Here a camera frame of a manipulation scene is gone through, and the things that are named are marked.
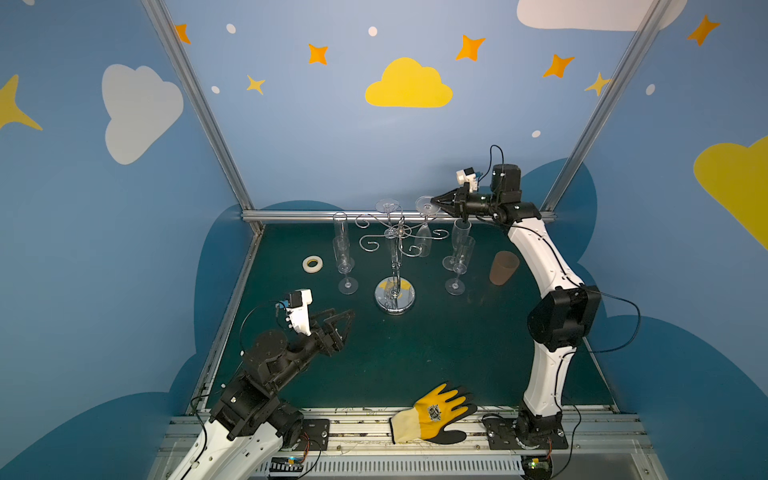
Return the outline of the aluminium frame post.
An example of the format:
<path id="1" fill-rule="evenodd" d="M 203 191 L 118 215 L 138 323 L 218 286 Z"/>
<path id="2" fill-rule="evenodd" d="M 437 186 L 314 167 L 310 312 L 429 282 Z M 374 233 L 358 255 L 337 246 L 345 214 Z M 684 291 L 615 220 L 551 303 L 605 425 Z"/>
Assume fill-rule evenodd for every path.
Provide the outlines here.
<path id="1" fill-rule="evenodd" d="M 141 3 L 181 81 L 183 90 L 240 206 L 241 213 L 253 210 L 254 205 L 245 183 L 215 120 L 165 2 L 142 0 Z"/>
<path id="2" fill-rule="evenodd" d="M 588 153 L 598 139 L 644 57 L 650 50 L 658 33 L 662 30 L 663 19 L 672 4 L 671 0 L 655 0 L 650 3 L 645 16 L 613 72 L 612 81 L 600 95 L 596 107 L 579 136 L 574 149 L 568 156 L 540 206 L 540 212 L 545 222 L 554 222 L 556 220 L 557 206 L 573 182 L 581 165 L 586 160 Z"/>

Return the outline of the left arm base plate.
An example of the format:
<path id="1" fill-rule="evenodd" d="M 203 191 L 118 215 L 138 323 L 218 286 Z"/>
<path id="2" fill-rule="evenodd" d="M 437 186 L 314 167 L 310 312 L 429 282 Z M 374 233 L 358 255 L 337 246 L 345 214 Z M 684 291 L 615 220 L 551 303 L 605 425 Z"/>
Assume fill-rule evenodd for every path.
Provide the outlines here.
<path id="1" fill-rule="evenodd" d="M 326 451 L 330 437 L 330 420 L 305 418 L 302 421 L 297 441 L 291 447 L 291 451 Z"/>

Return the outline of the white tape roll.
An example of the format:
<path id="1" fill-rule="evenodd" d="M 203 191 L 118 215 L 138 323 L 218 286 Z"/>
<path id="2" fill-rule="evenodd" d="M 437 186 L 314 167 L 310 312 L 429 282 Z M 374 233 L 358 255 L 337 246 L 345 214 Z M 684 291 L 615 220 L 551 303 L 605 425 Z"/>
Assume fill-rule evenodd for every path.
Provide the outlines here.
<path id="1" fill-rule="evenodd" d="M 302 261 L 302 268 L 308 274 L 315 274 L 322 270 L 323 259 L 318 255 L 310 255 Z"/>

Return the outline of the aluminium rail base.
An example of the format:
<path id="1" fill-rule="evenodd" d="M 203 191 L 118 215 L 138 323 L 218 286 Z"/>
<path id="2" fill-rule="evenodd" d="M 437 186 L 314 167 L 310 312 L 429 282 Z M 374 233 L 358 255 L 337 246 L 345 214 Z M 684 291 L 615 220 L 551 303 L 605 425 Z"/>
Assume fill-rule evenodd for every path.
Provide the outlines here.
<path id="1" fill-rule="evenodd" d="M 513 418 L 514 410 L 501 406 L 482 407 L 453 424 L 453 429 L 467 433 L 461 443 L 437 445 L 416 440 L 395 445 L 389 426 L 395 412 L 393 407 L 303 410 L 304 419 L 330 420 L 328 449 L 282 448 L 273 457 L 298 457 L 307 466 L 298 478 L 276 479 L 522 479 L 523 456 L 549 457 L 553 479 L 667 476 L 639 417 L 615 413 L 606 406 L 566 408 L 562 431 L 569 443 L 567 450 L 491 450 L 481 417 Z M 149 478 L 172 479 L 170 474 L 195 444 L 206 420 L 205 413 L 171 420 Z M 247 479 L 268 479 L 270 460 Z"/>

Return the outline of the controller board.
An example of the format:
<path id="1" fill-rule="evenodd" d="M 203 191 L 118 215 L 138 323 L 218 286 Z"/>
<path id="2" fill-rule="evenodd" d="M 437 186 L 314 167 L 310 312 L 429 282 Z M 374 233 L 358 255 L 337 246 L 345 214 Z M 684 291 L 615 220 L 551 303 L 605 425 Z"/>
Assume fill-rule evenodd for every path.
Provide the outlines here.
<path id="1" fill-rule="evenodd" d="M 298 457 L 273 457 L 268 463 L 267 478 L 298 478 L 305 472 L 307 463 Z"/>
<path id="2" fill-rule="evenodd" d="M 523 456 L 521 458 L 523 480 L 550 480 L 552 478 L 552 462 L 549 457 Z"/>

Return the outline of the left aluminium frame post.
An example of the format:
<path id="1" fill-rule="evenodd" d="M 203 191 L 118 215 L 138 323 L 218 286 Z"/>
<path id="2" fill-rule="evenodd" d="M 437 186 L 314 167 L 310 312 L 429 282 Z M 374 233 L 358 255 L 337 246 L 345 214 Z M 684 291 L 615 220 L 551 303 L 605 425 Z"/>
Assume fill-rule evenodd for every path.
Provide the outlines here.
<path id="1" fill-rule="evenodd" d="M 183 90 L 240 206 L 241 213 L 253 210 L 254 205 L 245 183 L 215 120 L 165 2 L 142 0 L 141 3 L 181 81 Z"/>

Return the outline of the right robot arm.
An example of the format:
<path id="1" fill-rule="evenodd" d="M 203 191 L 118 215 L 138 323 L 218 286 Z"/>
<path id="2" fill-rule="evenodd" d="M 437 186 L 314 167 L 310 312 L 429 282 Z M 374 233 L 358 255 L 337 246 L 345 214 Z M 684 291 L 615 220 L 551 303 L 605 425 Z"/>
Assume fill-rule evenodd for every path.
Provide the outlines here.
<path id="1" fill-rule="evenodd" d="M 562 429 L 562 393 L 569 364 L 607 294 L 584 284 L 568 267 L 542 214 L 534 204 L 522 200 L 520 168 L 497 164 L 490 174 L 490 191 L 481 193 L 474 169 L 459 170 L 458 187 L 432 198 L 431 203 L 464 221 L 491 219 L 506 232 L 536 280 L 541 300 L 527 319 L 534 341 L 533 365 L 514 424 L 518 443 L 533 449 Z"/>

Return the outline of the yellow black work glove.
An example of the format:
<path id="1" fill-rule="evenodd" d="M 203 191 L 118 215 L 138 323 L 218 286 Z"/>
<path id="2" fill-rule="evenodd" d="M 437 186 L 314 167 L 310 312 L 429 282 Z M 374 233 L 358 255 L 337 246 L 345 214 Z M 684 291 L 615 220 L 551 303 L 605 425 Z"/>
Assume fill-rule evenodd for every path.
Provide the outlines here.
<path id="1" fill-rule="evenodd" d="M 437 445 L 461 443 L 467 438 L 467 433 L 448 430 L 448 427 L 474 415 L 477 409 L 472 394 L 465 387 L 443 382 L 417 400 L 411 408 L 390 418 L 392 442 L 395 445 L 416 440 Z"/>

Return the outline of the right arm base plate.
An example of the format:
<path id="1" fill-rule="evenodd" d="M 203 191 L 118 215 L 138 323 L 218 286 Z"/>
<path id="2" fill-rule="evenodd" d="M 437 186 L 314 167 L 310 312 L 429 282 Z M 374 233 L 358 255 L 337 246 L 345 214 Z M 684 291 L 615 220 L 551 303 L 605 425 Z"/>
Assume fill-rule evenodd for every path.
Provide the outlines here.
<path id="1" fill-rule="evenodd" d="M 491 450 L 567 450 L 568 440 L 562 430 L 548 435 L 533 433 L 524 437 L 513 418 L 497 414 L 483 415 L 481 423 Z"/>

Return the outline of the chrome wine glass rack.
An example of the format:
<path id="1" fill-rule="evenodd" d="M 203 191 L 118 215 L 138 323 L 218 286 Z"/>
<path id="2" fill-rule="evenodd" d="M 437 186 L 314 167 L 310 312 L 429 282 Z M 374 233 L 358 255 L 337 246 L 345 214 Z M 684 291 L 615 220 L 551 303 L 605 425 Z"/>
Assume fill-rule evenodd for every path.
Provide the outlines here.
<path id="1" fill-rule="evenodd" d="M 384 313 L 392 316 L 399 316 L 410 310 L 416 300 L 416 292 L 413 284 L 402 276 L 401 269 L 404 258 L 419 258 L 414 247 L 414 236 L 421 226 L 413 227 L 403 218 L 397 220 L 397 236 L 387 239 L 384 237 L 385 225 L 380 220 L 372 221 L 356 220 L 354 223 L 360 229 L 368 229 L 373 223 L 383 227 L 381 233 L 367 233 L 361 236 L 358 241 L 360 248 L 373 253 L 381 247 L 385 247 L 389 254 L 391 273 L 380 280 L 374 289 L 374 299 L 377 306 Z M 445 229 L 436 229 L 432 231 L 432 242 L 445 240 L 449 237 L 449 232 Z"/>

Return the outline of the brown oval pad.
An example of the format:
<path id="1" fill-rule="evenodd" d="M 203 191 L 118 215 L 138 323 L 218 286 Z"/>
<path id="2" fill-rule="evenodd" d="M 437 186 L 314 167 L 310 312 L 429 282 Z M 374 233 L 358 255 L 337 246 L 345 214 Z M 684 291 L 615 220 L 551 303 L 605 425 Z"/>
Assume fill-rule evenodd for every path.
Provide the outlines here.
<path id="1" fill-rule="evenodd" d="M 499 251 L 492 262 L 489 281 L 496 286 L 506 284 L 520 266 L 520 258 L 511 251 Z"/>

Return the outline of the right controller board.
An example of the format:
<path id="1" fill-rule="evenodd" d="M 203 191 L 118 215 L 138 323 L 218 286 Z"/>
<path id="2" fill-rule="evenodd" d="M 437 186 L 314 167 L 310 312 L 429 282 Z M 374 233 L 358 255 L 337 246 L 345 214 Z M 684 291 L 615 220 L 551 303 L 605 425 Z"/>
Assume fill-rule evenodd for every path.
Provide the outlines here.
<path id="1" fill-rule="evenodd" d="M 523 456 L 521 458 L 523 480 L 550 480 L 552 478 L 552 462 L 549 457 Z"/>

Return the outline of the left controller board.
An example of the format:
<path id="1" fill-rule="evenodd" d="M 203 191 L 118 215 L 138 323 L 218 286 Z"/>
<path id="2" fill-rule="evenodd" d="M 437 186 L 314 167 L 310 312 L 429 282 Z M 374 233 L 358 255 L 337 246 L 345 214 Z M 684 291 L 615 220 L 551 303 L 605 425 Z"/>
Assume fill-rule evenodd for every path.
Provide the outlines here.
<path id="1" fill-rule="evenodd" d="M 298 457 L 273 457 L 268 463 L 267 478 L 298 478 L 305 472 L 307 463 Z"/>

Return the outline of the horizontal aluminium frame bar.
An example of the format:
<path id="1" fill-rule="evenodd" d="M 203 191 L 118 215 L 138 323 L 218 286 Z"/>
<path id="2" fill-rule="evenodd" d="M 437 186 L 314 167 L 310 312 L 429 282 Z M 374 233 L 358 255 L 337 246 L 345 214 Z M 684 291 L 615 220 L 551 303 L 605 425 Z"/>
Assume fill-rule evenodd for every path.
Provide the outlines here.
<path id="1" fill-rule="evenodd" d="M 332 222 L 334 218 L 341 218 L 343 215 L 348 220 L 372 221 L 399 219 L 403 218 L 406 222 L 419 222 L 424 216 L 417 211 L 395 212 L 391 214 L 377 211 L 304 211 L 304 210 L 244 210 L 241 217 L 247 222 Z"/>

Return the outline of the right aluminium frame post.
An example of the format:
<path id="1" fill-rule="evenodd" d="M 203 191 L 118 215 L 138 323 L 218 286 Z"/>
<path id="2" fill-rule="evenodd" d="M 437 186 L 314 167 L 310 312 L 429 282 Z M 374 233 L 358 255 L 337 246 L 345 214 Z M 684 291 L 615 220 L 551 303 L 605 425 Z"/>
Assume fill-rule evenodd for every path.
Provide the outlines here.
<path id="1" fill-rule="evenodd" d="M 574 149 L 568 156 L 540 206 L 540 212 L 545 222 L 554 222 L 556 220 L 557 206 L 573 182 L 581 165 L 586 160 L 588 153 L 598 139 L 644 57 L 650 50 L 658 33 L 662 30 L 663 19 L 672 4 L 671 0 L 655 0 L 650 3 L 645 16 L 613 72 L 612 81 L 600 95 L 596 107 L 579 136 Z"/>

